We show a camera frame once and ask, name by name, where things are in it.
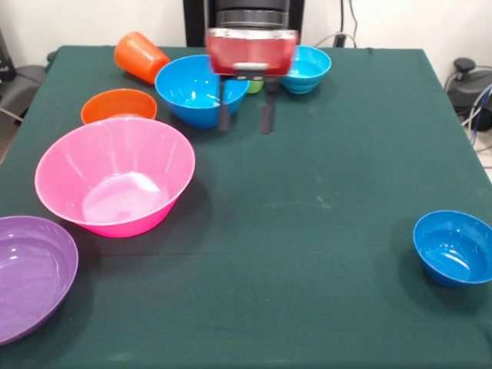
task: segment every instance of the green tablecloth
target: green tablecloth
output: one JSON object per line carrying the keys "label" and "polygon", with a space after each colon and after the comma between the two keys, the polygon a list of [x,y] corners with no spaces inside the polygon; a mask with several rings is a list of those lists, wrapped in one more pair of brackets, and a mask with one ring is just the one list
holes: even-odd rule
{"label": "green tablecloth", "polygon": [[[112,53],[60,50],[0,168],[1,216],[56,219],[35,166],[88,98],[158,98]],[[195,147],[189,188],[136,238],[58,220],[78,243],[78,276],[48,323],[0,348],[0,367],[490,368],[490,286],[438,287],[412,245],[427,211],[492,221],[492,187],[446,95],[422,51],[328,53],[315,91],[281,91],[272,135],[260,133],[263,93],[225,134],[187,128],[160,102],[158,118]]]}

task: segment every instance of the purple bowl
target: purple bowl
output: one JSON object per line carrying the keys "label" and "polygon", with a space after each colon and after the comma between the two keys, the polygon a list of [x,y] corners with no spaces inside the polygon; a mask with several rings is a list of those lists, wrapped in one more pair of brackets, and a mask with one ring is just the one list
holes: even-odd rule
{"label": "purple bowl", "polygon": [[75,279],[78,252],[68,232],[43,218],[0,218],[0,345],[44,323]]}

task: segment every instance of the light blue bowl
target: light blue bowl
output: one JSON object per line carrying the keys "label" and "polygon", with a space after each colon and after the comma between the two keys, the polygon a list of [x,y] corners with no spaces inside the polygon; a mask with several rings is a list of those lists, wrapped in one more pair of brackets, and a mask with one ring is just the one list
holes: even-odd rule
{"label": "light blue bowl", "polygon": [[[218,125],[219,77],[207,55],[193,55],[167,64],[155,78],[155,88],[179,118],[196,128]],[[235,113],[249,87],[249,81],[227,81],[225,103]]]}
{"label": "light blue bowl", "polygon": [[319,48],[298,46],[288,75],[281,79],[293,94],[307,94],[321,82],[331,68],[331,59]]}
{"label": "light blue bowl", "polygon": [[492,228],[459,211],[435,211],[414,227],[415,249],[425,271],[446,287],[492,280]]}

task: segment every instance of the plastic bowl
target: plastic bowl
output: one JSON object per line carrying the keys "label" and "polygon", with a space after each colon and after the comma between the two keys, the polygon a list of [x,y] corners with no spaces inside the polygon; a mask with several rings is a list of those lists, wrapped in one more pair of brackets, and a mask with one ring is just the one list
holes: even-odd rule
{"label": "plastic bowl", "polygon": [[492,229],[459,211],[435,211],[414,227],[414,243],[425,271],[446,287],[492,280]]}
{"label": "plastic bowl", "polygon": [[104,91],[90,98],[82,107],[80,117],[85,125],[117,117],[154,119],[157,103],[145,92],[130,88]]}
{"label": "plastic bowl", "polygon": [[194,172],[194,152],[176,129],[145,118],[84,125],[42,156],[35,189],[53,214],[107,237],[131,237],[161,222]]}
{"label": "plastic bowl", "polygon": [[0,218],[0,345],[42,325],[63,302],[75,279],[77,246],[52,221]]}
{"label": "plastic bowl", "polygon": [[331,59],[319,48],[298,46],[289,73],[281,78],[284,87],[293,94],[313,91],[331,68]]}
{"label": "plastic bowl", "polygon": [[[239,109],[249,81],[227,81],[225,102],[229,114]],[[219,77],[210,67],[207,55],[194,55],[172,61],[158,73],[155,88],[179,118],[195,128],[218,125]]]}

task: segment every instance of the orange cup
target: orange cup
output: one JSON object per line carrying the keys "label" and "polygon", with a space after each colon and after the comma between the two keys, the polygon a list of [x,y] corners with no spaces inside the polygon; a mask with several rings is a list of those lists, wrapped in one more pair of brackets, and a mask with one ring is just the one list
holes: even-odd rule
{"label": "orange cup", "polygon": [[119,68],[154,84],[155,76],[169,58],[143,34],[131,32],[116,45],[115,62]]}
{"label": "orange cup", "polygon": [[145,92],[130,88],[104,91],[90,98],[82,107],[80,116],[85,125],[116,117],[155,119],[157,103]]}

